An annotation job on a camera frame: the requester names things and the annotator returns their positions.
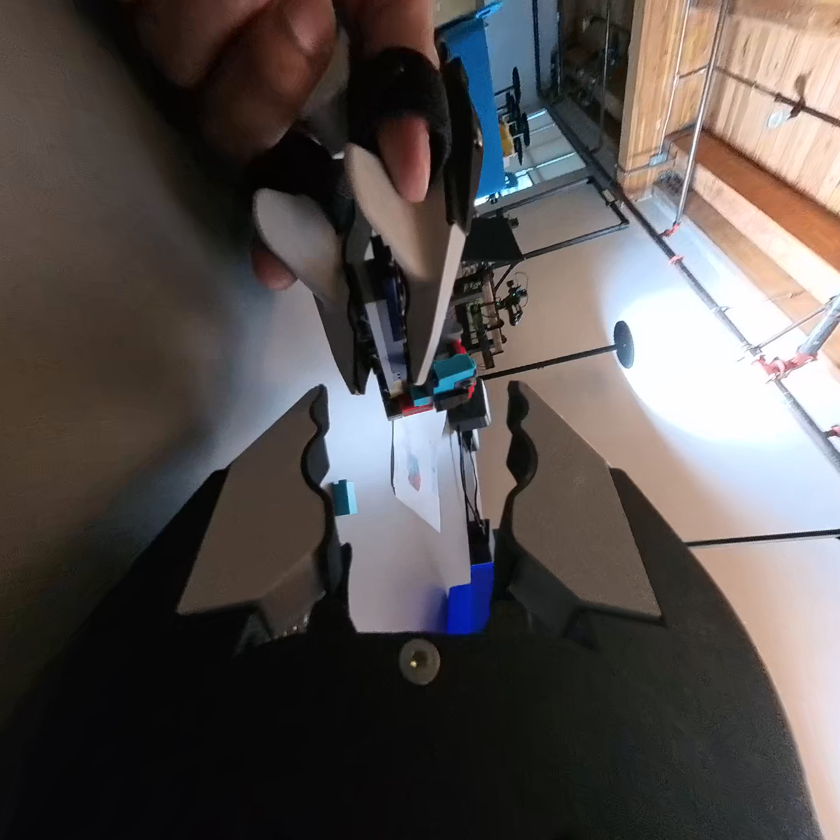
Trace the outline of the brick instruction booklet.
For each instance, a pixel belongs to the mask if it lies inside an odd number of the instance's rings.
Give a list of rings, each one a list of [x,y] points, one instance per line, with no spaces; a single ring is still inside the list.
[[[406,508],[440,532],[438,450],[444,419],[434,412],[392,423],[392,490]]]

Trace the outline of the black disc lamp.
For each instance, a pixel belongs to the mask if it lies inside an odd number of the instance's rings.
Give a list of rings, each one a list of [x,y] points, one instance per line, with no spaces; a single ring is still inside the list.
[[[479,379],[483,382],[491,382],[509,376],[520,375],[532,371],[540,371],[559,364],[566,364],[573,361],[582,361],[604,354],[613,354],[618,363],[626,370],[631,369],[635,362],[635,346],[632,332],[625,321],[615,323],[612,334],[612,343],[591,350],[579,351],[557,356],[548,360],[531,362],[514,366],[502,371],[492,370],[482,374]]]

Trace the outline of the large blue box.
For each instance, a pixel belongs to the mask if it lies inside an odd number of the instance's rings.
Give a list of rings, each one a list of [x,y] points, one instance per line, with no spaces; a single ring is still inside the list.
[[[436,29],[449,51],[464,64],[469,95],[478,114],[484,152],[477,198],[483,203],[499,193],[506,181],[487,42],[488,12],[470,1],[434,1],[433,8]]]

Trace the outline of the blue plastic storage bin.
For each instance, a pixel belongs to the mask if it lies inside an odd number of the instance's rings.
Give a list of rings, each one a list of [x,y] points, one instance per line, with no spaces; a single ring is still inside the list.
[[[447,635],[474,635],[485,630],[490,620],[494,584],[493,562],[470,566],[469,582],[453,586],[448,591]]]

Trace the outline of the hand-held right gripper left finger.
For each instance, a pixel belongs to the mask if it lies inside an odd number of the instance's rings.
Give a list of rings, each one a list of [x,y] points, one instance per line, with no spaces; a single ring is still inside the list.
[[[306,392],[229,466],[177,611],[254,607],[307,621],[343,578],[331,496],[325,385]]]

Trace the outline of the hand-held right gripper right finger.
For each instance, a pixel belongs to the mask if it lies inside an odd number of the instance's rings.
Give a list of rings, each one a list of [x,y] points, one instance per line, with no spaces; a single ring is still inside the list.
[[[541,627],[584,612],[658,623],[654,588],[611,467],[523,381],[508,385],[507,471],[496,584]]]

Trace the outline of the person's left hand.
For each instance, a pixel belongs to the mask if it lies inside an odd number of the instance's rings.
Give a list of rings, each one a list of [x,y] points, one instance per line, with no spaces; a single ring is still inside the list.
[[[205,134],[249,161],[277,143],[326,74],[343,26],[363,57],[404,47],[437,67],[432,2],[136,2],[145,48],[176,85],[206,83]]]

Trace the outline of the toy brick truck model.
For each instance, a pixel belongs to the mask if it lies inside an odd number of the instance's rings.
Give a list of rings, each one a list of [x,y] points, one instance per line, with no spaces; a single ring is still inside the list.
[[[363,393],[374,375],[385,417],[394,422],[466,404],[477,382],[476,363],[461,339],[452,302],[460,266],[440,288],[434,316],[430,364],[424,377],[412,369],[408,316],[411,292],[382,236],[373,234],[360,262],[347,267],[348,316],[353,330],[353,387]]]

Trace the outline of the grey desk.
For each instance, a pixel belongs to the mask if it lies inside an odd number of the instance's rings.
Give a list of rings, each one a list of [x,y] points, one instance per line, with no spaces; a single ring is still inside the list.
[[[253,267],[241,165],[205,134],[136,2],[2,2],[2,732],[205,478],[310,387],[361,524],[391,430],[347,393],[316,302]]]

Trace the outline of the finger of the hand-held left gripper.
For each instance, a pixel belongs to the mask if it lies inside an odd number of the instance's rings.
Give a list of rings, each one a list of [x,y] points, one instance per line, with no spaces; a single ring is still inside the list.
[[[360,355],[357,341],[353,304],[348,296],[339,303],[325,301],[315,296],[333,360],[349,392],[354,396],[365,393],[370,366]]]
[[[414,385],[424,384],[429,376],[465,243],[463,228],[452,224],[435,238],[416,242],[412,254],[399,255],[408,290],[405,325]]]

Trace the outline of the black portable power station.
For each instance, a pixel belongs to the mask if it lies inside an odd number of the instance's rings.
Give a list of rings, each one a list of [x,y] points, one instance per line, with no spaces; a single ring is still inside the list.
[[[457,433],[472,433],[491,424],[487,386],[479,378],[467,402],[448,410],[448,425]]]

